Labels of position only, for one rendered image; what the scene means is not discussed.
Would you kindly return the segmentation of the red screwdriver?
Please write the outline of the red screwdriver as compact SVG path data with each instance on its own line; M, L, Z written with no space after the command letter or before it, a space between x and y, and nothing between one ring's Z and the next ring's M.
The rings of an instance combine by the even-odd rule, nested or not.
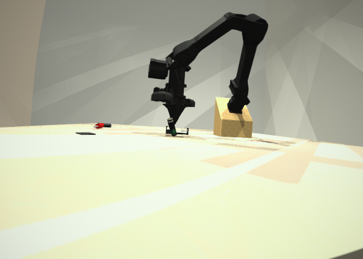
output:
M103 123L101 123L101 124L96 124L95 126L94 126L94 128L96 128L96 129L100 129L100 128L103 128L104 127L104 124Z

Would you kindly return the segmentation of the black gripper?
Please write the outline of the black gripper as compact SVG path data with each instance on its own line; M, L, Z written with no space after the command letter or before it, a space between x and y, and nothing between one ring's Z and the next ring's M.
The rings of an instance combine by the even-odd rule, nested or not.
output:
M184 95L184 88L187 87L183 80L170 79L168 83L168 92L158 91L153 92L151 95L152 101L165 100L163 104L169 112L170 118L173 118L174 124L176 124L181 113L186 107L195 107L195 101L192 99L186 99Z

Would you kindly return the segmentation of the black and green battery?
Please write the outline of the black and green battery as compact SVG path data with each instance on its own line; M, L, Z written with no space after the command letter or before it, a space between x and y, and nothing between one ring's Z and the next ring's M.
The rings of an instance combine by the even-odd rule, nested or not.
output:
M168 122L168 126L170 128L171 135L173 137L176 136L177 133L176 133L176 128L175 128L175 124L174 124L173 118L168 118L167 119L167 122Z

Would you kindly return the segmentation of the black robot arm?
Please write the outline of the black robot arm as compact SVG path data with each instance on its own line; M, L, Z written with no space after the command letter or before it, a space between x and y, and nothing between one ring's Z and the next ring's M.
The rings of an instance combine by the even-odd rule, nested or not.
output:
M164 80L169 71L169 80L180 79L185 81L185 72L190 71L189 64L196 56L232 29L242 31L243 47L237 76L234 80L230 80L229 89L233 96L227 107L230 113L242 114L243 107L250 103L248 99L248 77L256 48L265 37L268 29L267 21L256 14L243 15L227 12L195 38L175 46L172 53L166 57L166 61L151 58L148 78Z

